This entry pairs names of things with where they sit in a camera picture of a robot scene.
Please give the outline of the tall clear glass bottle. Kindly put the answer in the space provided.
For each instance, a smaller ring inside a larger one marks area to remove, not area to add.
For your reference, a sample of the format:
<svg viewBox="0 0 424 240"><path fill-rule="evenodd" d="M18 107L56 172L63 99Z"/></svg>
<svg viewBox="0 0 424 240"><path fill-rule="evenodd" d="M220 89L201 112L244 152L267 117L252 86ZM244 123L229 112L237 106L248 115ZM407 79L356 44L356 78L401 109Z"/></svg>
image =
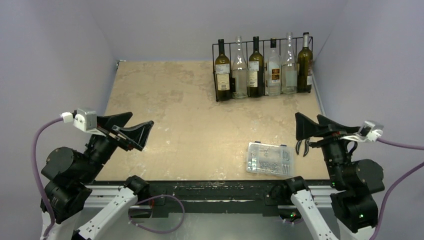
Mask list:
<svg viewBox="0 0 424 240"><path fill-rule="evenodd" d="M297 92L297 61L295 51L295 41L293 33L286 33L285 52L282 60L282 84L281 92L283 94L294 94Z"/></svg>

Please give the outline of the clear bottle black cap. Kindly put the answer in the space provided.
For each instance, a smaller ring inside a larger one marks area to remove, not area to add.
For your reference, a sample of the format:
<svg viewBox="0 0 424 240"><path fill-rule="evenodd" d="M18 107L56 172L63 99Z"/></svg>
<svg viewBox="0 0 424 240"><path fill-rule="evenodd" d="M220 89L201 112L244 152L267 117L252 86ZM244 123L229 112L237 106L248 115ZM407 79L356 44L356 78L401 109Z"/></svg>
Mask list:
<svg viewBox="0 0 424 240"><path fill-rule="evenodd" d="M267 92L269 96L281 94L281 56L277 51L277 39L270 39L270 53L266 62Z"/></svg>

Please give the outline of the green bottle silver foil neck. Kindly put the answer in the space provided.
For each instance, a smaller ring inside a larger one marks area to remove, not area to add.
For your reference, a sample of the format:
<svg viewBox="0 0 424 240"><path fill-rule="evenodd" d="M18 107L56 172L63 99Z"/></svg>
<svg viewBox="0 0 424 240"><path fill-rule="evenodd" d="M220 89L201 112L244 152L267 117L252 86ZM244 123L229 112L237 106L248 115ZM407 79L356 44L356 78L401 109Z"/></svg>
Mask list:
<svg viewBox="0 0 424 240"><path fill-rule="evenodd" d="M297 56L297 92L310 93L313 83L313 52L309 48L310 33L303 33L303 45Z"/></svg>

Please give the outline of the dark green bottle white label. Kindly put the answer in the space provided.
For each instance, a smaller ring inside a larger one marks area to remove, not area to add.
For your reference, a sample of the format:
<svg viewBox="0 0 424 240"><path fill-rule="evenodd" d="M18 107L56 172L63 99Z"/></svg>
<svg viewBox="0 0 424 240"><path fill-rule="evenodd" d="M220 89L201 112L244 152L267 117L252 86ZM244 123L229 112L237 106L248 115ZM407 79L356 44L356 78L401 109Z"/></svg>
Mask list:
<svg viewBox="0 0 424 240"><path fill-rule="evenodd" d="M259 51L259 37L254 36L253 52L248 59L248 96L259 98L265 94L264 57Z"/></svg>

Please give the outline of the clear slender glass bottle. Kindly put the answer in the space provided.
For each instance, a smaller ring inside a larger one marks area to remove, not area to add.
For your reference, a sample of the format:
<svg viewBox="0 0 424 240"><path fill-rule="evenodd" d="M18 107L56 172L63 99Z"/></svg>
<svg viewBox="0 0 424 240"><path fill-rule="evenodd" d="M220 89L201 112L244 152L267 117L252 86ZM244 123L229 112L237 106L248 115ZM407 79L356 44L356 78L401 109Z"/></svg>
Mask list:
<svg viewBox="0 0 424 240"><path fill-rule="evenodd" d="M247 62L243 51L243 40L242 36L238 35L235 39L236 51L235 58L232 65L232 77L235 80L235 90L233 97L235 99L244 99L248 97L248 86L247 86Z"/></svg>

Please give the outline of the dark green wine bottle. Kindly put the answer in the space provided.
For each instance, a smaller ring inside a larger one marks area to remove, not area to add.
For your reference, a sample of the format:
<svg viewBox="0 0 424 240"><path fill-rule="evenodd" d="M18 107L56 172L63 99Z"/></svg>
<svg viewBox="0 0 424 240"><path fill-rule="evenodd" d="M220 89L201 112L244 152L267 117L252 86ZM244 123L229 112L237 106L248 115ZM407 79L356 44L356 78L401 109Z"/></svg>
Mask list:
<svg viewBox="0 0 424 240"><path fill-rule="evenodd" d="M218 57L215 60L216 97L219 102L232 98L230 59L225 54L224 39L218 40Z"/></svg>

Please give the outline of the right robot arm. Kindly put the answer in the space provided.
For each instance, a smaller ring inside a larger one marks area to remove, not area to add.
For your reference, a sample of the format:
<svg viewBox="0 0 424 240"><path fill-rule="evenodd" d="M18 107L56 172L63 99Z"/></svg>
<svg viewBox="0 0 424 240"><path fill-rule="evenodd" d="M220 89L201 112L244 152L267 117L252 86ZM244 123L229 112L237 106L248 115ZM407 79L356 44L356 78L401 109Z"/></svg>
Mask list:
<svg viewBox="0 0 424 240"><path fill-rule="evenodd" d="M337 219L341 240L370 239L376 232L379 208L372 195L385 189L383 168L371 159L352 161L358 143L374 143L383 134L384 126L366 120L361 126L345 126L321 114L317 122L306 115L295 113L297 140L319 138L310 142L320 148L331 186L337 193L330 194L331 207ZM292 177L274 185L270 197L282 198L293 204L315 240L336 240L318 210L311 189L301 177Z"/></svg>

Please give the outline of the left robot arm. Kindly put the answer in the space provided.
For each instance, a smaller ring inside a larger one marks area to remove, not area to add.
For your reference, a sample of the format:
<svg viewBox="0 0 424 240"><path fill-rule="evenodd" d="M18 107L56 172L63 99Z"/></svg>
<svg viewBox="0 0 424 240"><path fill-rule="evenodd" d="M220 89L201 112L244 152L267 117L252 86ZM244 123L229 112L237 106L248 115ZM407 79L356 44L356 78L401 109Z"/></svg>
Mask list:
<svg viewBox="0 0 424 240"><path fill-rule="evenodd" d="M127 178L121 193L104 207L99 216L85 226L75 229L79 214L92 193L93 183L116 149L142 151L154 126L152 120L126 127L131 112L99 116L88 108L64 112L39 129L32 140L31 165L37 189L41 196L41 239L94 240L104 233L119 213L132 203L142 205L149 199L149 184L134 175ZM70 147L58 147L47 157L43 169L37 166L37 143L43 130L55 123L71 123L90 134L84 152Z"/></svg>

